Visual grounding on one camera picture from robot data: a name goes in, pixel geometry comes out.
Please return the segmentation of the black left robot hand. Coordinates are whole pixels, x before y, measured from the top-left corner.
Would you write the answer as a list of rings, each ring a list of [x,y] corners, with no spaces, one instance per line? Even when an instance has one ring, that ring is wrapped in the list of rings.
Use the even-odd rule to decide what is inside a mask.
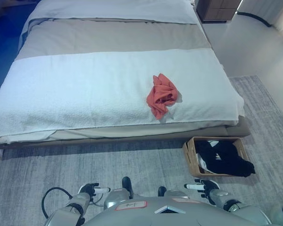
[[[109,193],[111,189],[109,187],[99,187],[99,183],[87,183],[82,185],[78,193],[87,193],[91,198],[97,194]]]

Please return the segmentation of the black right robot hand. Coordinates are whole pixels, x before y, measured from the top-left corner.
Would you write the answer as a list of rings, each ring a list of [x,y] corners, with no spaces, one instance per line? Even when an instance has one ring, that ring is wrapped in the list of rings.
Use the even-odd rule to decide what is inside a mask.
[[[214,189],[220,189],[218,183],[213,180],[195,179],[194,184],[184,184],[184,188],[196,190],[202,198],[209,197],[209,194]]]

